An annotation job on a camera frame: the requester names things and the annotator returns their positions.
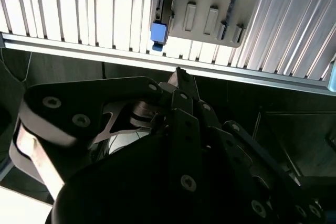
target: black cable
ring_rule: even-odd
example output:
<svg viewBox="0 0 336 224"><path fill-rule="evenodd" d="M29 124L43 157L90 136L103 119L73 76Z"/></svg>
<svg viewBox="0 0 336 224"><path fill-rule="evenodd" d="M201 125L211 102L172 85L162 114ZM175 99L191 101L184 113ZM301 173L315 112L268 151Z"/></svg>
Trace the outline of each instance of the black cable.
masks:
<svg viewBox="0 0 336 224"><path fill-rule="evenodd" d="M32 56L33 53L30 52L29 60L28 60L28 66L27 66L26 75L25 75L24 79L23 79L23 80L19 80L19 79L13 74L13 72L11 72L11 70L8 68L8 66L6 65L5 60L4 60L4 56L3 56L2 49L3 49L3 48L0 48L0 55L1 55L1 61L2 61L3 65L4 65L5 70L11 75L11 77L12 77L15 81L17 81L17 82L19 82L19 83L23 83L23 82L25 82L25 81L27 80L27 78L28 78L29 67L30 67L30 63L31 63L31 60L32 60L32 59L31 59L31 58L32 58L31 56Z"/></svg>
<svg viewBox="0 0 336 224"><path fill-rule="evenodd" d="M106 78L106 72L105 72L105 62L101 63L101 72L102 72L102 78L107 79Z"/></svg>
<svg viewBox="0 0 336 224"><path fill-rule="evenodd" d="M118 137L118 135L115 136L115 138L113 139L113 141L112 141L112 143L111 143L111 145L110 145L110 147L109 147L109 154L110 154L111 147L112 147L112 145L114 144L114 142L115 142L115 140L117 139L117 137Z"/></svg>
<svg viewBox="0 0 336 224"><path fill-rule="evenodd" d="M28 189L23 189L23 188L19 188L19 187L15 187L15 188L7 188L9 190L13 190L13 191L26 191L28 193L48 193L49 191L46 190L46 191L39 191L39 190L28 190Z"/></svg>

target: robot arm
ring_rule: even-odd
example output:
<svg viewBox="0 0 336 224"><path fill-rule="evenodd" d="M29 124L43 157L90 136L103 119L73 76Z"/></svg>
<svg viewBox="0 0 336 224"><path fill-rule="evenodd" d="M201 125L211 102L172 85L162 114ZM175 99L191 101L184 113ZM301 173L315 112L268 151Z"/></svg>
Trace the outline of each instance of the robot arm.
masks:
<svg viewBox="0 0 336 224"><path fill-rule="evenodd" d="M93 143L136 131L150 134L92 163ZM55 199L51 223L326 222L241 125L219 123L180 68L168 83L137 77L28 89L10 154Z"/></svg>

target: aluminum profile rail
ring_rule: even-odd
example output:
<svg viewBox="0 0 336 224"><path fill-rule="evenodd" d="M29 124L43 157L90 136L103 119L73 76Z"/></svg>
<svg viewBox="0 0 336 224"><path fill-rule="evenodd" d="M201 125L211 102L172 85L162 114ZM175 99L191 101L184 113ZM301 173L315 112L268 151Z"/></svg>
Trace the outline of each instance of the aluminum profile rail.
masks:
<svg viewBox="0 0 336 224"><path fill-rule="evenodd" d="M169 37L162 52L150 41L155 0L0 3L8 48L333 94L336 0L259 0L239 48Z"/></svg>

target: blue clip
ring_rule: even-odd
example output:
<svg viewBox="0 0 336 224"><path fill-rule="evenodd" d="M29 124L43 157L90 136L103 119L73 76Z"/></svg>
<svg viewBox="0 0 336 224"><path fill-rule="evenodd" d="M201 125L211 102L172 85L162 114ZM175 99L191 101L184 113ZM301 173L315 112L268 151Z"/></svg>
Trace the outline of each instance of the blue clip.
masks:
<svg viewBox="0 0 336 224"><path fill-rule="evenodd" d="M159 44L159 43L154 43L152 49L153 49L154 51L162 52L163 45L162 45L162 44Z"/></svg>
<svg viewBox="0 0 336 224"><path fill-rule="evenodd" d="M167 26L160 23L152 23L151 40L154 42L164 43L166 38Z"/></svg>

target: corrugated metal panel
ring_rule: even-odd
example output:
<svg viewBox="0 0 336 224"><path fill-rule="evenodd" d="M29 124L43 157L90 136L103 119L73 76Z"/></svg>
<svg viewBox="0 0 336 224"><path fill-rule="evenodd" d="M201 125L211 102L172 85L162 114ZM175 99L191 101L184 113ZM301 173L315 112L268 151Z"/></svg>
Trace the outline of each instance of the corrugated metal panel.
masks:
<svg viewBox="0 0 336 224"><path fill-rule="evenodd" d="M208 69L221 65L323 81L336 53L336 0L259 0L239 48L169 37L163 52L153 51L149 40L154 0L0 2L5 33L140 52L163 61L180 58L189 65L207 63Z"/></svg>

